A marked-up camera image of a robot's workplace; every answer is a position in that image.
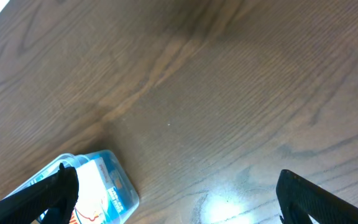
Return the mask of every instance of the black object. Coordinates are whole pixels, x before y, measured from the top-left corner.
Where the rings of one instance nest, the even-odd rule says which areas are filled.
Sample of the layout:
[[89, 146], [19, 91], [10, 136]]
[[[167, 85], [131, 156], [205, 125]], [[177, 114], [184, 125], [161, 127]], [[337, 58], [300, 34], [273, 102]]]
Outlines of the black object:
[[75, 168], [60, 164], [56, 174], [0, 201], [0, 223], [31, 223], [46, 209], [41, 224], [68, 223], [78, 187]]
[[282, 170], [276, 186], [284, 224], [358, 223], [358, 208], [296, 175]]

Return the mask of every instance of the wooden surface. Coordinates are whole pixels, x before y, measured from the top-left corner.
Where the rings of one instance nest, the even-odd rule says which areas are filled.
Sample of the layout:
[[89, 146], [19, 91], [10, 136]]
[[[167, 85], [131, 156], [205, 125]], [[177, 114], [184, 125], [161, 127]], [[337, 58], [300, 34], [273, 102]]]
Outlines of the wooden surface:
[[279, 223], [281, 169], [358, 206], [358, 1], [11, 0], [0, 199], [104, 148], [128, 223]]

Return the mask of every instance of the wood grain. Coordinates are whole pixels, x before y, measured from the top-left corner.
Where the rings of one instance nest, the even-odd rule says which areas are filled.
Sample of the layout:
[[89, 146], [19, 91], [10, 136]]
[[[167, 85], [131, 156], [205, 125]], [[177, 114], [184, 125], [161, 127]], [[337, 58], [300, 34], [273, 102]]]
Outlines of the wood grain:
[[129, 223], [279, 223], [281, 169], [358, 206], [358, 1], [11, 0], [0, 199], [104, 148]]

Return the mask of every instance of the plastic container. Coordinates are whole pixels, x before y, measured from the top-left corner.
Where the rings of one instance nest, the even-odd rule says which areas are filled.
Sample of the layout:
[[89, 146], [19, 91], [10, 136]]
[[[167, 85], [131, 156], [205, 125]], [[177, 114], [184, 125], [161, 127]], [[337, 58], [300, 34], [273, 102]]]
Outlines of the plastic container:
[[[76, 168], [80, 184], [70, 223], [124, 223], [139, 206], [135, 188], [109, 150], [77, 156], [62, 154], [6, 197], [56, 173], [60, 163]], [[46, 212], [33, 223], [40, 223]]]

